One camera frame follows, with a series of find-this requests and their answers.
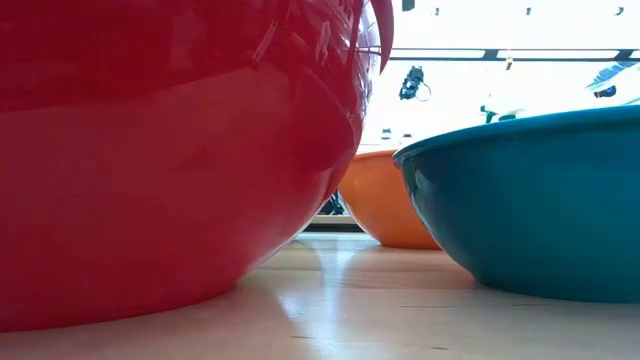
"wooden table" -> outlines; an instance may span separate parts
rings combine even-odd
[[[358,358],[639,359],[640,306],[502,293],[440,252],[303,234],[207,303],[0,335],[2,360]]]

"teal bowl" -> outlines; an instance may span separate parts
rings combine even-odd
[[[394,164],[436,241],[481,284],[640,303],[640,106],[467,128]]]

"red bowl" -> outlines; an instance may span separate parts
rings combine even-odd
[[[0,331],[209,299],[302,229],[393,37],[334,3],[1,3]]]

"table surface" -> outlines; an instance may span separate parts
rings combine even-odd
[[[441,252],[302,234],[231,293],[115,322],[0,334],[6,360],[640,358],[640,306],[483,288]]]

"plastic bowl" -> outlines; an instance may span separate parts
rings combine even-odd
[[[640,107],[481,125],[400,150],[412,203],[482,284],[640,302]]]
[[[439,249],[409,202],[402,173],[393,167],[394,151],[358,154],[340,183],[353,219],[388,247]]]
[[[203,301],[283,246],[356,152],[371,4],[0,4],[0,331]]]

